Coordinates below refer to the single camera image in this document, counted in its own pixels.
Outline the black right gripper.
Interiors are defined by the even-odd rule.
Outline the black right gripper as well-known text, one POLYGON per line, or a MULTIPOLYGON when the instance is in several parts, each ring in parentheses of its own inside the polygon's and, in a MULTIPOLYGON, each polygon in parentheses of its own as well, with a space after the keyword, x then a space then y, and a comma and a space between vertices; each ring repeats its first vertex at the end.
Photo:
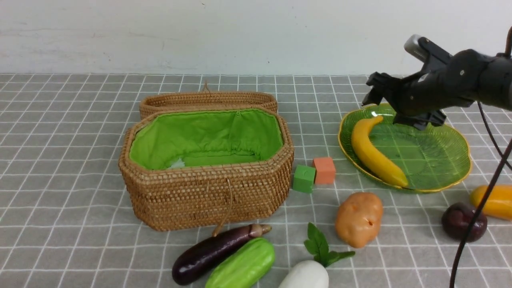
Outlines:
POLYGON ((448 64, 429 72, 424 80, 404 84, 402 78, 387 73, 372 73, 366 85, 371 87, 362 106, 380 105, 386 100, 396 108, 393 124, 411 126, 423 131, 431 126, 443 126, 446 115, 442 109, 467 106, 478 101, 491 106, 494 96, 481 84, 484 72, 494 57, 473 49, 456 53, 448 64))

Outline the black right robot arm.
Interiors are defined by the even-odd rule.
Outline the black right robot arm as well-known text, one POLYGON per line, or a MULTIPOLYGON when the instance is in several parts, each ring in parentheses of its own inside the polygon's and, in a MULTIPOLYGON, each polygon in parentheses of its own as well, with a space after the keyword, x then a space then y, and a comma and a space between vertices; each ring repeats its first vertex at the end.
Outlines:
POLYGON ((441 59, 429 54, 422 69, 397 78, 375 72, 366 84, 371 87, 362 105, 379 105, 382 100, 394 109, 393 123, 425 130, 443 126, 444 109, 466 108, 480 102, 511 110, 511 58, 488 56, 473 49, 441 59))

